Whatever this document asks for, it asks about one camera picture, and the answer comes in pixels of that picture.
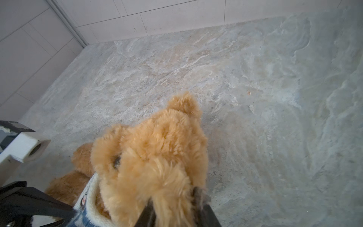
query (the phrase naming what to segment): teddy bear ear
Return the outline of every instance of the teddy bear ear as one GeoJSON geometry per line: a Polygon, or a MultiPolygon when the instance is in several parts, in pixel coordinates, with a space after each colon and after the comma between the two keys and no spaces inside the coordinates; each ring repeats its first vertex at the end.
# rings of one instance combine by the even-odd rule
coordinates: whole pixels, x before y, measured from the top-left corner
{"type": "Polygon", "coordinates": [[[116,125],[98,138],[92,147],[91,163],[99,175],[117,174],[120,163],[120,139],[126,133],[127,126],[116,125]]]}
{"type": "Polygon", "coordinates": [[[201,118],[202,116],[202,111],[199,109],[197,100],[189,92],[185,92],[181,96],[173,96],[168,102],[167,108],[179,110],[195,118],[201,118]]]}
{"type": "Polygon", "coordinates": [[[91,164],[91,150],[93,143],[85,143],[73,153],[71,161],[75,169],[87,177],[92,177],[94,170],[91,164]]]}

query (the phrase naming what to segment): blue and white sweater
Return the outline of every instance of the blue and white sweater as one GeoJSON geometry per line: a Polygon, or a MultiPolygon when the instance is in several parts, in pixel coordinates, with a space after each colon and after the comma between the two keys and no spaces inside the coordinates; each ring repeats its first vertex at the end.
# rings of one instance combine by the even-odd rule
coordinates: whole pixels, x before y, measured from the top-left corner
{"type": "Polygon", "coordinates": [[[98,174],[94,174],[74,205],[73,208],[77,213],[67,227],[116,227],[110,219],[97,211],[98,184],[98,174]]]}

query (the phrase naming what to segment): teddy bear eye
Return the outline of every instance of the teddy bear eye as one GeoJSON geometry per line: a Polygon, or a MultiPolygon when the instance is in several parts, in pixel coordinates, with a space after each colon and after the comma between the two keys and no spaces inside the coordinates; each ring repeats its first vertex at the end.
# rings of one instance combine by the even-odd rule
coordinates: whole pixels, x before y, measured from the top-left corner
{"type": "Polygon", "coordinates": [[[118,168],[118,166],[120,165],[120,159],[121,159],[121,156],[117,156],[117,157],[115,158],[114,163],[113,163],[113,167],[114,167],[115,169],[117,169],[117,168],[118,168]]]}

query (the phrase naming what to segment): brown teddy bear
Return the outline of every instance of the brown teddy bear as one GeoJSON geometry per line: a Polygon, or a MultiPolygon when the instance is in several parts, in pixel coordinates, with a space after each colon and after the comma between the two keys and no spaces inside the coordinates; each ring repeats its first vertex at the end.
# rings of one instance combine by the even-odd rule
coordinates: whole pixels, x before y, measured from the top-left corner
{"type": "Polygon", "coordinates": [[[92,203],[115,226],[133,227],[150,202],[155,226],[194,226],[192,193],[205,188],[208,168],[201,115],[187,92],[135,127],[113,126],[92,149],[78,148],[72,158],[76,169],[52,181],[46,193],[75,207],[90,202],[81,192],[95,171],[98,200],[92,203]]]}

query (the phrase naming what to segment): teddy bear sweater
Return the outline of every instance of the teddy bear sweater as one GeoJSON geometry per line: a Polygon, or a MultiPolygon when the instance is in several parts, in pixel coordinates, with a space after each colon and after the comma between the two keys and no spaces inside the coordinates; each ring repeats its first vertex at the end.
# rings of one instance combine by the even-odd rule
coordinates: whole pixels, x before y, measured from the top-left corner
{"type": "Polygon", "coordinates": [[[101,215],[96,208],[96,196],[99,191],[99,177],[94,174],[78,198],[74,209],[76,215],[67,227],[116,227],[112,221],[101,215]]]}

